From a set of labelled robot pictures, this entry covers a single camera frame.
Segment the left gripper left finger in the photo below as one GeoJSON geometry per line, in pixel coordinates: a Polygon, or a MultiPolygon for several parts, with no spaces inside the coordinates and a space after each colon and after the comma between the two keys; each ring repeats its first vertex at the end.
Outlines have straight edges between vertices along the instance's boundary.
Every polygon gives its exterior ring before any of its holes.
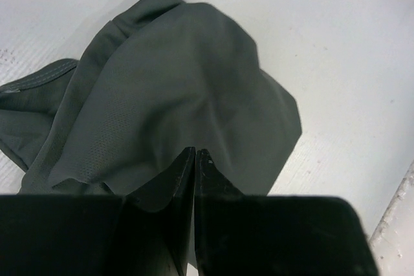
{"type": "Polygon", "coordinates": [[[195,149],[117,195],[3,195],[2,275],[185,275],[195,149]]]}

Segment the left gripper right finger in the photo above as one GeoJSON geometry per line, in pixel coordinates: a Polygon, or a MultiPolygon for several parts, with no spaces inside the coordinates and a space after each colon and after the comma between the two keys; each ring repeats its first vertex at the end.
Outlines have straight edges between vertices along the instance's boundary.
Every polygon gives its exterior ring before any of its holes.
{"type": "Polygon", "coordinates": [[[209,152],[195,160],[200,275],[377,275],[356,211],[335,196],[244,195],[209,152]]]}

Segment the grey green t shirt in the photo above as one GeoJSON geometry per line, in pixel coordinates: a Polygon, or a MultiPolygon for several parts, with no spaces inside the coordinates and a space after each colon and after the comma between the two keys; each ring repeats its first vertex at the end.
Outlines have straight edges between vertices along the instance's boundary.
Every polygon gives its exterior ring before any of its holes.
{"type": "Polygon", "coordinates": [[[1,87],[1,150],[30,194],[127,195],[186,147],[266,194],[301,136],[256,42],[207,3],[139,0],[61,59],[1,87]]]}

